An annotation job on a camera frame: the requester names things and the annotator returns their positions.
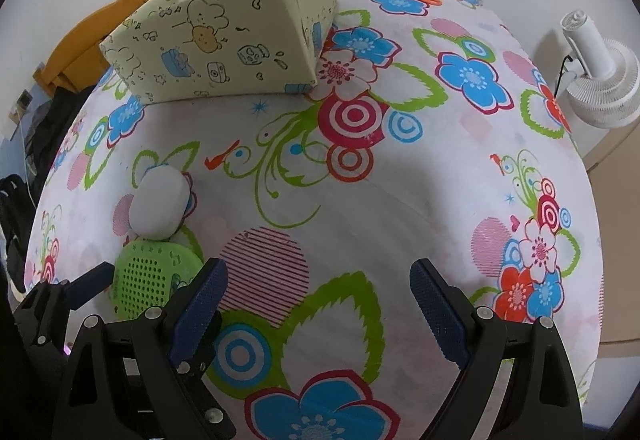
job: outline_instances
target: black bag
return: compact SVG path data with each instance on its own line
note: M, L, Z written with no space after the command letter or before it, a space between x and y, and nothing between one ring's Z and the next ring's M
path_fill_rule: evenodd
M36 209L27 185L18 175L0 180L0 226L6 239L6 269L21 292L24 286L24 263Z

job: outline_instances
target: beige cabinet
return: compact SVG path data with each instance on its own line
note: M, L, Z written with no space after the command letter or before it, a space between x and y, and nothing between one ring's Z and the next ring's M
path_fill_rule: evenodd
M601 356L640 354L640 126L624 133L589 171L604 260Z

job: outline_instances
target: wooden furniture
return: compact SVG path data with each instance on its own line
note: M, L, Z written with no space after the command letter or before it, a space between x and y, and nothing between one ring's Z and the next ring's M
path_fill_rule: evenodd
M44 68L33 74L51 97L56 87L72 92L96 84L109 68L98 45L148 0L116 0L83 19L60 41Z

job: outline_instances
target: blue gripper pad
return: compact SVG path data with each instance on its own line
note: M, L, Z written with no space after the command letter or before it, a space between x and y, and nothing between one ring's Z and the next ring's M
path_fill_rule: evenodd
M194 356L222 296L225 295L228 283L226 263L222 260L216 261L217 265L209 273L174 326L172 347L168 356L174 366Z
M115 267L106 261L85 272L78 279L65 286L66 303L69 309L78 310L113 282Z
M421 261L411 266L409 286L445 359L464 370L471 358L466 347L465 327Z

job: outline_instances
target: black cloth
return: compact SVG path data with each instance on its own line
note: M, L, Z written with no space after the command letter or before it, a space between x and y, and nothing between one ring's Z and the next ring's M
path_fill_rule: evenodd
M36 166L36 178L31 183L31 195L36 203L40 200L44 182L47 180L66 132L71 128L74 119L94 88L95 86L89 86L75 94L58 87L49 112L33 133L26 153Z
M6 239L6 269L15 287L24 293L24 263L36 209L27 185L18 175L0 180L0 227Z

